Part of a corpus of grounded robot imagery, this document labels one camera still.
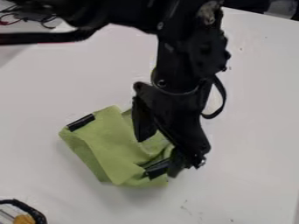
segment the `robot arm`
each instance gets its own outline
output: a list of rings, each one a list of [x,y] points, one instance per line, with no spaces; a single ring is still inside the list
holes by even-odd
[[[152,85],[137,82],[133,103],[136,139],[144,141],[160,130],[175,146],[170,160],[148,169],[175,177],[181,169],[205,163],[210,144],[199,118],[211,119],[225,106],[226,91],[216,76],[226,70],[230,54],[221,31],[220,0],[11,0],[16,11],[58,16],[76,31],[68,33],[5,33],[0,46],[74,42],[88,39],[108,24],[135,27],[158,38]],[[203,115],[212,85],[223,106]]]

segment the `table surface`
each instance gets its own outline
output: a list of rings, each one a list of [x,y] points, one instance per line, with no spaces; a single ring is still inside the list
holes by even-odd
[[[299,189],[299,24],[226,10],[233,58],[219,75],[225,111],[203,121],[207,165],[163,189],[101,184],[59,139],[69,122],[128,108],[147,81],[156,38],[109,26],[79,44],[35,45],[0,68],[0,196],[49,223],[292,224]]]

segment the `yellow object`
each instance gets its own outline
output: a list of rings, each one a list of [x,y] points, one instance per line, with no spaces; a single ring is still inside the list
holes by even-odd
[[[35,224],[35,220],[30,215],[18,215],[13,224]]]

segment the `black cord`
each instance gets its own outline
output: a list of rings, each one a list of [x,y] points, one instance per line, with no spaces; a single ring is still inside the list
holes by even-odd
[[[4,10],[0,10],[0,13],[11,13],[11,12],[18,11],[18,9],[19,9],[19,7],[15,4],[15,5],[12,5]]]
[[[20,18],[16,21],[13,22],[7,22],[7,21],[3,21],[4,18],[8,17],[8,16],[16,16],[16,13],[8,13],[8,14],[4,14],[0,17],[0,25],[13,25],[16,23],[19,23],[21,21],[27,22],[27,20],[25,18]]]
[[[44,28],[46,28],[46,29],[49,29],[49,30],[55,29],[55,28],[56,28],[55,26],[48,26],[48,25],[46,25],[46,24],[52,22],[52,21],[55,20],[56,18],[57,18],[57,16],[45,17],[45,18],[42,19],[42,21],[40,22],[40,24],[41,24]]]

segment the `yellow-green towel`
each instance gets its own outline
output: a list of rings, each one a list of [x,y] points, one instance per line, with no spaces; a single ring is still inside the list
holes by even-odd
[[[131,112],[122,113],[116,106],[94,112],[94,121],[60,137],[88,166],[101,182],[116,186],[165,186],[167,175],[150,180],[144,165],[168,158],[173,146],[157,132],[152,138],[136,141]]]

